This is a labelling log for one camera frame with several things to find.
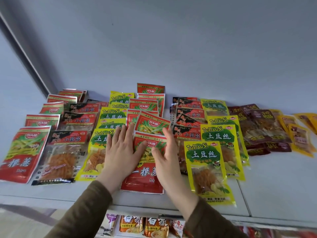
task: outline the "brown sleeve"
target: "brown sleeve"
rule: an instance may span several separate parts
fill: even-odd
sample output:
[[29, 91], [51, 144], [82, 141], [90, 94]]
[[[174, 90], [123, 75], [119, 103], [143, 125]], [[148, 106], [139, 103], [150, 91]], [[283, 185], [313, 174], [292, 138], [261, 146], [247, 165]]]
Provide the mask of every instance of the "brown sleeve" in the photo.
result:
[[109, 191], [99, 181], [91, 182], [45, 237], [95, 237], [111, 202]]
[[226, 220], [201, 197], [186, 223], [194, 237], [247, 238], [248, 236]]

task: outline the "left hand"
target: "left hand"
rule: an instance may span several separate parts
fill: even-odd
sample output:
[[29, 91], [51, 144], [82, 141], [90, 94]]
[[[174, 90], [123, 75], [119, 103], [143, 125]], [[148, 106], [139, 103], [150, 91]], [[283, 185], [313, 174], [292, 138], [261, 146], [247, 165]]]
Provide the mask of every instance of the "left hand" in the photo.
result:
[[107, 136], [105, 164], [96, 180], [111, 194], [117, 190], [125, 177], [132, 173], [147, 146], [146, 141], [143, 141], [133, 153], [133, 130], [134, 123], [130, 123], [128, 130], [123, 125], [121, 131], [119, 127], [116, 128], [112, 138], [110, 135]]

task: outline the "finger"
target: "finger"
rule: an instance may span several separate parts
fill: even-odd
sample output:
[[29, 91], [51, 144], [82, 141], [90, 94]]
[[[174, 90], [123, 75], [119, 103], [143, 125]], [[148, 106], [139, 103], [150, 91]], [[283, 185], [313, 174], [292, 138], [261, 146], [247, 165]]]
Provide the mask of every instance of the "finger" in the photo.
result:
[[115, 145], [118, 142], [119, 135], [120, 135], [120, 127], [117, 127], [116, 131], [114, 132], [114, 135], [112, 137], [112, 144], [113, 145]]
[[153, 147], [151, 152], [152, 152], [153, 158], [155, 160], [155, 163], [158, 163], [158, 162], [161, 162], [162, 160], [164, 160], [164, 157], [162, 156], [162, 154], [158, 148]]
[[144, 154], [144, 151], [147, 147], [147, 142], [143, 141], [137, 148], [137, 150], [134, 152], [133, 156], [135, 157], [136, 160], [140, 160], [141, 156]]
[[126, 126], [122, 125], [122, 129], [119, 135], [119, 140], [121, 140], [122, 142], [124, 142], [124, 139], [125, 139], [125, 132], [126, 132]]
[[126, 131], [126, 135], [125, 135], [125, 142], [131, 142], [132, 143], [132, 136], [133, 136], [133, 131], [134, 131], [134, 123], [131, 122], [129, 124], [129, 128], [128, 130]]
[[175, 139], [174, 139], [174, 136], [173, 136], [171, 129], [163, 128], [163, 133], [167, 139], [167, 142], [166, 142], [167, 145], [176, 146]]
[[106, 145], [106, 153], [111, 149], [111, 145], [112, 145], [111, 134], [108, 134], [108, 136], [107, 136], [107, 145]]

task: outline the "white wall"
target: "white wall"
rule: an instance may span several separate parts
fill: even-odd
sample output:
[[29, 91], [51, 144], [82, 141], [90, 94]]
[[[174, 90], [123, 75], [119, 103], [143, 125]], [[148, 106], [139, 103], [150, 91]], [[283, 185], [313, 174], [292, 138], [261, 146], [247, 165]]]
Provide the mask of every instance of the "white wall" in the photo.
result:
[[0, 161], [27, 114], [38, 114], [45, 97], [0, 31]]
[[317, 110], [316, 0], [6, 0], [58, 89]]

